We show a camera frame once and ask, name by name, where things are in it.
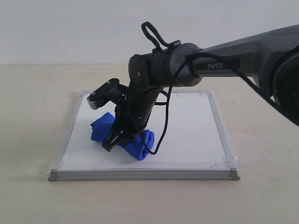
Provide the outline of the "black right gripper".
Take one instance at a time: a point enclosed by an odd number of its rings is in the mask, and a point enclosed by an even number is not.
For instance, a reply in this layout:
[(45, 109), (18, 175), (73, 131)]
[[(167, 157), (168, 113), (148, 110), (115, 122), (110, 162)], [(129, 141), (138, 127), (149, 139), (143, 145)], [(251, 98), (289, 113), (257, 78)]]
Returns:
[(116, 121), (102, 147), (108, 152), (116, 145), (126, 145), (137, 136), (134, 130), (144, 130), (147, 126), (152, 108), (161, 92), (161, 88), (150, 88), (139, 91), (129, 86), (125, 91), (125, 99), (116, 109)]

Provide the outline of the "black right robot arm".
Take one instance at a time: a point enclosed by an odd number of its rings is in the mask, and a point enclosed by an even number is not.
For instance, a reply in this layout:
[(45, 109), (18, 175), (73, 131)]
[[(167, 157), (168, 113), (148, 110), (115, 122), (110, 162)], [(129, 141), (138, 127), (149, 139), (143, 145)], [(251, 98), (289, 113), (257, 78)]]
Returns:
[(292, 25), (208, 48), (166, 43), (142, 24), (155, 48), (128, 62), (129, 85), (119, 98), (116, 119), (103, 142), (110, 151), (146, 128), (159, 93), (192, 87), (205, 77), (240, 77), (293, 124), (299, 123), (299, 27)]

